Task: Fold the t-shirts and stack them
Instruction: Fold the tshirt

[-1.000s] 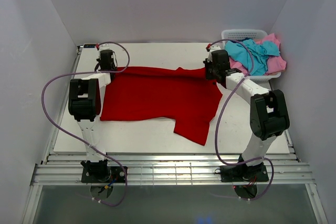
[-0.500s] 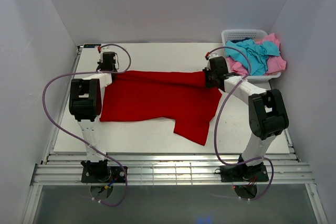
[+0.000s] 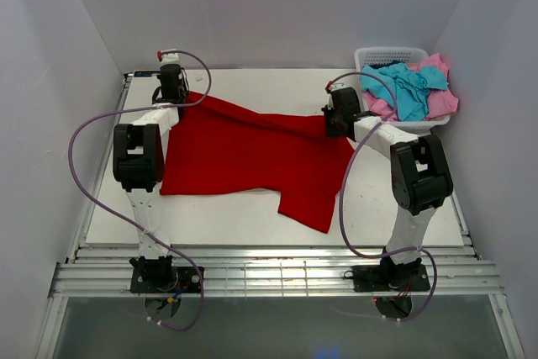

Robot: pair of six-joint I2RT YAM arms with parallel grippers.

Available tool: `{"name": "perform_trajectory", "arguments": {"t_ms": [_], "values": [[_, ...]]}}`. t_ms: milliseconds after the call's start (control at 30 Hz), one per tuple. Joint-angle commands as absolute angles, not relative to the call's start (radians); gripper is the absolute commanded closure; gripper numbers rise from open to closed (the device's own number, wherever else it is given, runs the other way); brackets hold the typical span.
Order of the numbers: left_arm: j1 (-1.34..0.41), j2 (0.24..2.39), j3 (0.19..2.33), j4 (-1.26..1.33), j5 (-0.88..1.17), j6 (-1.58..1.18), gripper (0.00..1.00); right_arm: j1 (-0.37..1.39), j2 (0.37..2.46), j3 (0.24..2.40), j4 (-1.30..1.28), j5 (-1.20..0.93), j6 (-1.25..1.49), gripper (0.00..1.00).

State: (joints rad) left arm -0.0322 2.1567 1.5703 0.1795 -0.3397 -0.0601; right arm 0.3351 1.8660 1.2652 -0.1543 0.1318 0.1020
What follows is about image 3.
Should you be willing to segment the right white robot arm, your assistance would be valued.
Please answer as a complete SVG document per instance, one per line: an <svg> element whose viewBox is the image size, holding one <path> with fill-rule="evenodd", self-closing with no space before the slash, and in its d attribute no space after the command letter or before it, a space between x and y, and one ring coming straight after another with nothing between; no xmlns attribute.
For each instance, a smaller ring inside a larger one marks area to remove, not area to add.
<svg viewBox="0 0 538 359"><path fill-rule="evenodd" d="M421 250L436 210L453 193L453 181L440 139L396 128L361 111L351 87L330 90L322 109L329 137L368 146L390 162L391 189L398 205L393 232L376 266L356 265L346 274L357 292L430 290Z"/></svg>

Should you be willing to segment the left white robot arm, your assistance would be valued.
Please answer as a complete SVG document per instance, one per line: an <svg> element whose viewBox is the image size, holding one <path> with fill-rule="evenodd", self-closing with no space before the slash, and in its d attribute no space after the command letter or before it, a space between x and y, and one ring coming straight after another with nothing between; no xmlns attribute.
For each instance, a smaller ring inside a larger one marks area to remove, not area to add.
<svg viewBox="0 0 538 359"><path fill-rule="evenodd" d="M167 248L154 241L158 234L156 200L165 174L167 141L171 129L182 119L189 88L184 69L176 62L161 66L151 104L156 107L127 124L113 129L113 176L126 192L134 212L139 256L129 260L137 271L135 279L160 292L177 283L177 271Z"/></svg>

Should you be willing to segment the red t shirt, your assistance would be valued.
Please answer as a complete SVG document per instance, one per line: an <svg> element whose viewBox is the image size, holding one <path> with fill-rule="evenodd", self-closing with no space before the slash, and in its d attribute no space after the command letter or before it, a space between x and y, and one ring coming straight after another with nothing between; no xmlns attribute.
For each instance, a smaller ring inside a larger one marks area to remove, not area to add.
<svg viewBox="0 0 538 359"><path fill-rule="evenodd" d="M280 194L278 212L321 233L353 147L330 138L324 118L260 114L219 98L188 98L169 133L161 194L219 195L257 188Z"/></svg>

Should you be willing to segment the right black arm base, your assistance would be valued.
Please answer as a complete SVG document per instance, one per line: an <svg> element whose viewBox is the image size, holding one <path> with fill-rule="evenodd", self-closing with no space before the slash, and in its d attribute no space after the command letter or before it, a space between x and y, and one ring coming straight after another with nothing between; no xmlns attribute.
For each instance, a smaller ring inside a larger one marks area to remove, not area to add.
<svg viewBox="0 0 538 359"><path fill-rule="evenodd" d="M355 292L429 292L425 266L411 270L383 270L381 266L353 266L343 278L351 280Z"/></svg>

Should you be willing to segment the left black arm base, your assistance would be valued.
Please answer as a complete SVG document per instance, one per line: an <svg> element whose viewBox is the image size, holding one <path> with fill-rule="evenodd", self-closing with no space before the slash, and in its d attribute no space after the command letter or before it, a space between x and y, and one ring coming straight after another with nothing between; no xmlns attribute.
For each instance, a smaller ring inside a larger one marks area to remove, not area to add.
<svg viewBox="0 0 538 359"><path fill-rule="evenodd" d="M200 293L204 268L171 266L164 270L134 269L129 291L137 294Z"/></svg>

